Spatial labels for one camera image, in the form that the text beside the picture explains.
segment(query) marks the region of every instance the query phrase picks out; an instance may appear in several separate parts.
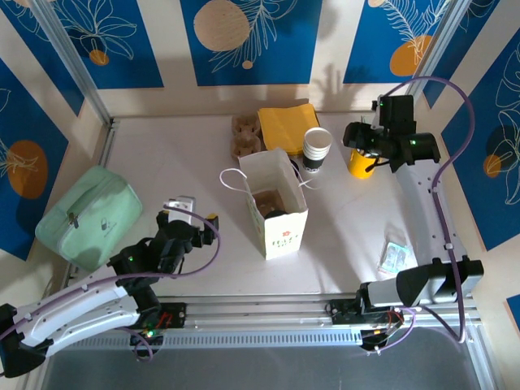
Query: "mint green bag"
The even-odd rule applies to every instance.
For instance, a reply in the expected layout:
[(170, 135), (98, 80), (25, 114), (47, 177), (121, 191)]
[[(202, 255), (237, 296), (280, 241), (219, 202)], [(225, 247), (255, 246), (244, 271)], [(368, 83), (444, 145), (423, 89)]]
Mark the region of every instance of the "mint green bag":
[(95, 271), (141, 212), (142, 204), (125, 179), (92, 167), (43, 217), (36, 237), (72, 264)]

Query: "ventilation grille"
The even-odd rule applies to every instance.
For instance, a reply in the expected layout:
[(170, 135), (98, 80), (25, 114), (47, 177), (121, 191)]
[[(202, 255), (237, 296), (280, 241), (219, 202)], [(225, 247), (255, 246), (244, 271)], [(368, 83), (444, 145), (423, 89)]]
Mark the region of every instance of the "ventilation grille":
[[(100, 335), (71, 345), (72, 349), (129, 349), (130, 336)], [(267, 348), (360, 345), (361, 332), (350, 329), (322, 331), (179, 331), (166, 334), (162, 349)]]

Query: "paper cup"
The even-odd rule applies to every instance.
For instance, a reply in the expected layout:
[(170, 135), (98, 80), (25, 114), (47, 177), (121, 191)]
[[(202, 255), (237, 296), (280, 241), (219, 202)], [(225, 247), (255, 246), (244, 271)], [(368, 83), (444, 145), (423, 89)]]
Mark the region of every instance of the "paper cup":
[(316, 172), (323, 164), (332, 144), (332, 134), (324, 128), (311, 128), (303, 141), (303, 167)]

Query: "yellow cup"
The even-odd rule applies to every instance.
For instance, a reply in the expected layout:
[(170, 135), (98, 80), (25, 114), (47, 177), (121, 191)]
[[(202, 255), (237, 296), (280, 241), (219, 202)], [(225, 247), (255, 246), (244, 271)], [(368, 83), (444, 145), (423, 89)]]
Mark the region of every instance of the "yellow cup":
[(365, 157), (356, 149), (353, 149), (350, 154), (350, 161), (349, 164), (347, 164), (347, 168), (349, 169), (349, 172), (358, 179), (367, 179), (372, 176), (374, 170), (372, 169), (367, 172), (366, 169), (374, 163), (375, 158)]

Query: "white paper bag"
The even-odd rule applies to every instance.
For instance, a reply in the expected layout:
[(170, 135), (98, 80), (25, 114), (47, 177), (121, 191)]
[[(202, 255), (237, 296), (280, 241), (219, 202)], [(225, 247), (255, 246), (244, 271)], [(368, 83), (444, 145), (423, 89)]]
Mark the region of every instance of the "white paper bag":
[[(287, 153), (282, 149), (275, 149), (240, 158), (239, 163), (246, 190), (229, 187), (224, 182), (223, 184), (246, 193), (249, 212), (266, 260), (298, 251), (308, 209), (301, 184)], [(253, 195), (268, 190), (278, 190), (287, 214), (269, 219), (262, 217), (255, 206)]]

